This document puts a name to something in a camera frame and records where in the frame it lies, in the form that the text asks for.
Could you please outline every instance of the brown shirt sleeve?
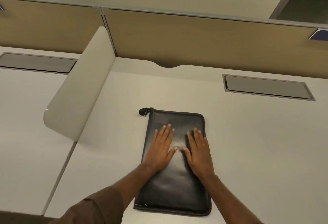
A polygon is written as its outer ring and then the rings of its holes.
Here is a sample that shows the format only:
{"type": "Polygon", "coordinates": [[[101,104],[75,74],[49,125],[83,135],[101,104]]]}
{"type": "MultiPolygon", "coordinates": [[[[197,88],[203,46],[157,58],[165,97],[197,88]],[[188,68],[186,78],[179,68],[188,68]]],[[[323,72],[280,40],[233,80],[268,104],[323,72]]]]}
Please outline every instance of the brown shirt sleeve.
{"type": "Polygon", "coordinates": [[[110,186],[73,205],[49,224],[120,224],[123,212],[122,196],[110,186]]]}

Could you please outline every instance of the hand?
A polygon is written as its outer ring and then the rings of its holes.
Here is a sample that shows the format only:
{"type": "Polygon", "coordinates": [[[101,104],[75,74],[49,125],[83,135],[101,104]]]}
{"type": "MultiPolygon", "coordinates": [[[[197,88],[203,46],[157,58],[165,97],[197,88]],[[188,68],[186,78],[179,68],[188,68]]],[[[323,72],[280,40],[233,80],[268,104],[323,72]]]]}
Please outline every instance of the hand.
{"type": "Polygon", "coordinates": [[[170,132],[170,128],[171,125],[168,124],[167,127],[164,125],[159,133],[155,130],[152,144],[143,162],[144,165],[154,169],[154,173],[164,169],[177,150],[177,147],[173,147],[168,153],[174,135],[174,129],[170,132]]]}
{"type": "Polygon", "coordinates": [[[201,131],[197,131],[196,128],[194,128],[195,139],[193,139],[190,132],[187,132],[187,135],[191,153],[187,147],[183,147],[182,149],[186,154],[188,164],[193,170],[193,173],[201,182],[212,178],[215,176],[215,173],[207,138],[204,138],[201,131]]]}

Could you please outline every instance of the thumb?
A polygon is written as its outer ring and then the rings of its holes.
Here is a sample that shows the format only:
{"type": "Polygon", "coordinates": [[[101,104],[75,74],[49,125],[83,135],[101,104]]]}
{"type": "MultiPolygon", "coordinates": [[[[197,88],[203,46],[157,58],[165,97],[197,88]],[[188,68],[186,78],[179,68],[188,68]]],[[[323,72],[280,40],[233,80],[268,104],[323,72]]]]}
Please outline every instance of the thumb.
{"type": "Polygon", "coordinates": [[[175,153],[176,150],[177,150],[177,147],[173,147],[169,151],[169,153],[167,154],[167,157],[166,157],[166,159],[167,159],[168,162],[171,160],[171,158],[173,157],[173,155],[174,155],[174,153],[175,153]]]}
{"type": "Polygon", "coordinates": [[[191,157],[191,153],[190,153],[189,149],[187,147],[183,147],[182,149],[187,157],[188,164],[190,164],[192,157],[191,157]]]}

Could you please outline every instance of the person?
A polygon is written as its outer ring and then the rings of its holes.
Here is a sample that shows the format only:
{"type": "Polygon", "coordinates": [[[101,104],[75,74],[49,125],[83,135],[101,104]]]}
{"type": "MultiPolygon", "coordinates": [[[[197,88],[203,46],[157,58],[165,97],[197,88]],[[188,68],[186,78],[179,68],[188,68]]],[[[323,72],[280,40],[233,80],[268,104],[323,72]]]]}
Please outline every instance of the person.
{"type": "MultiPolygon", "coordinates": [[[[49,224],[119,224],[123,212],[137,195],[142,186],[170,162],[177,147],[169,151],[174,129],[170,124],[154,133],[146,158],[134,171],[124,178],[106,187],[70,207],[59,219],[49,224]]],[[[199,178],[211,195],[215,205],[227,224],[262,223],[245,205],[243,205],[215,175],[210,147],[201,131],[194,128],[194,137],[188,132],[191,151],[183,147],[194,174],[199,178]]]]}

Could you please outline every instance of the white table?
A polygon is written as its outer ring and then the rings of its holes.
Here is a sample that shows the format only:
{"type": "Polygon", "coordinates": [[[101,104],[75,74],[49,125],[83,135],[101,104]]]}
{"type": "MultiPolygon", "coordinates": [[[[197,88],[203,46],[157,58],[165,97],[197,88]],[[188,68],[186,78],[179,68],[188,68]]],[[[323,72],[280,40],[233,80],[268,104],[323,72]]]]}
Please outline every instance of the white table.
{"type": "MultiPolygon", "coordinates": [[[[215,172],[265,223],[325,223],[328,191],[328,80],[197,66],[162,68],[116,58],[46,216],[59,218],[141,161],[148,118],[139,109],[205,117],[215,172]],[[306,82],[316,102],[224,91],[222,74],[306,82]]],[[[122,223],[224,223],[137,211],[122,223]]]]}
{"type": "MultiPolygon", "coordinates": [[[[0,47],[2,52],[79,54],[0,47]]],[[[0,211],[44,214],[73,142],[48,129],[43,113],[66,75],[0,69],[0,211]]]]}

